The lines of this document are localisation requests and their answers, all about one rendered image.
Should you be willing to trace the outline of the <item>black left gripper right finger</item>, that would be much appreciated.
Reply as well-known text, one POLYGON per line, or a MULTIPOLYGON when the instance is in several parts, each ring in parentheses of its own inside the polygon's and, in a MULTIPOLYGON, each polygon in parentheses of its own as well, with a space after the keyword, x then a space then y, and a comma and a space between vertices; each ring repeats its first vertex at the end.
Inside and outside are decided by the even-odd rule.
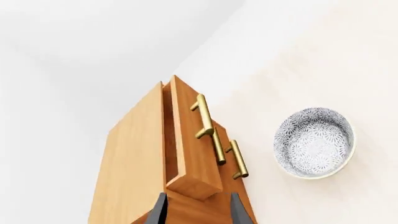
POLYGON ((236 192, 231 193, 230 210, 233 224, 252 224, 252 220, 236 192))

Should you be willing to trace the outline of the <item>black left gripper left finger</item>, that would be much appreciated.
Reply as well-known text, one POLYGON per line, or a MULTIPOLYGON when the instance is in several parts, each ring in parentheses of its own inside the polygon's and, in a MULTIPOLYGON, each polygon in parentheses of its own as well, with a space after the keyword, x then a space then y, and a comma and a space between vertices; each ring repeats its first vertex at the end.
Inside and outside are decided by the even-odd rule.
POLYGON ((167 194, 162 192, 144 224, 165 224, 167 219, 167 194))

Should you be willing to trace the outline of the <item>closed wooden low drawer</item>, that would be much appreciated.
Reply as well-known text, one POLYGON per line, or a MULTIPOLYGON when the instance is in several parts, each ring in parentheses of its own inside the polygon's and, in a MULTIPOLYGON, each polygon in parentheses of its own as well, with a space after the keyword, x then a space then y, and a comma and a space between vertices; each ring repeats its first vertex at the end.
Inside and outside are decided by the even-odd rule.
MULTIPOLYGON (((235 160, 235 157, 234 157, 234 154, 233 154, 232 151, 231 151, 231 154, 232 154, 231 157, 233 158, 233 165, 234 165, 233 175, 234 175, 234 173, 236 173, 239 169, 237 167, 236 160, 235 160)), ((246 188, 245 188, 244 183, 243 183, 243 179, 244 178, 241 178, 241 177, 236 179, 236 180, 233 179, 233 181, 230 182, 230 186, 227 189, 227 191, 224 190, 223 196, 226 197, 225 198, 225 200, 226 200, 226 205, 225 205, 226 212, 228 213, 228 216, 231 217, 231 210, 230 210, 231 193, 236 192, 237 194, 239 194, 239 198, 241 199, 241 201, 242 201, 247 213, 249 214, 249 216, 250 216, 250 218, 252 220, 252 224, 257 224, 256 218, 255 218, 253 210, 252 210, 252 206, 251 206, 250 201, 249 201, 248 194, 246 192, 246 188)))

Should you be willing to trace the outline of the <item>wooden cabinet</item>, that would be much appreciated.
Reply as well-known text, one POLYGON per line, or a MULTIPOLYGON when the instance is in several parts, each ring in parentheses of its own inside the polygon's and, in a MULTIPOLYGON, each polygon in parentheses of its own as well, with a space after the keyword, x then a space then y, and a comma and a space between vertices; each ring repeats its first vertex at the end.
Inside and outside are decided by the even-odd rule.
POLYGON ((199 201, 167 190, 163 87, 156 84, 108 134, 88 224, 144 224, 159 194, 165 224, 232 224, 222 192, 199 201))

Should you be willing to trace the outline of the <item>closed wooden middle drawer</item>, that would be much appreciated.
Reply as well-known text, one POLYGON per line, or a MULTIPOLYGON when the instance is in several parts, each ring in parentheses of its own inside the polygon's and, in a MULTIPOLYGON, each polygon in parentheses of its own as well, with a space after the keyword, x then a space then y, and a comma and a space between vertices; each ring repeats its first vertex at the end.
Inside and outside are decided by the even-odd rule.
POLYGON ((230 186, 230 182, 233 181, 231 176, 233 174, 233 168, 234 168, 233 158, 231 157, 232 156, 231 152, 229 152, 229 153, 225 152, 225 150, 227 150, 227 148, 230 147, 229 138, 228 138, 226 129, 224 127, 222 127, 220 124, 218 124, 215 121, 213 122, 213 124, 218 132, 218 136, 219 136, 219 139, 221 142, 221 148, 224 152, 224 157, 226 160, 226 164, 223 166, 219 166, 218 170, 219 170, 221 181, 223 184, 223 189, 225 191, 227 191, 227 189, 230 186))

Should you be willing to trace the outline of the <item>open wooden drawer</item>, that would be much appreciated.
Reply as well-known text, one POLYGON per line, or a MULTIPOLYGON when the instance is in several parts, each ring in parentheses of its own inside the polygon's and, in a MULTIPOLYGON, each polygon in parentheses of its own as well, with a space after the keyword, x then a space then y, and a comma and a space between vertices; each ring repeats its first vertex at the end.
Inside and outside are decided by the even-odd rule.
POLYGON ((178 76, 163 87, 165 183, 167 190, 204 201, 223 186, 212 136, 195 137, 203 127, 199 110, 190 110, 198 94, 178 76))

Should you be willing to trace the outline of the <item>patterned white bowl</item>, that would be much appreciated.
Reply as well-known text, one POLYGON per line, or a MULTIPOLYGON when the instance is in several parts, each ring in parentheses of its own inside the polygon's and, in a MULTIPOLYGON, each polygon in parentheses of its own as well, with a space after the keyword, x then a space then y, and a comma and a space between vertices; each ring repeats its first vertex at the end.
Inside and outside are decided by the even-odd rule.
POLYGON ((298 179, 324 179, 351 160, 356 136, 350 122, 329 108, 306 108, 285 119, 274 135, 280 167, 298 179))

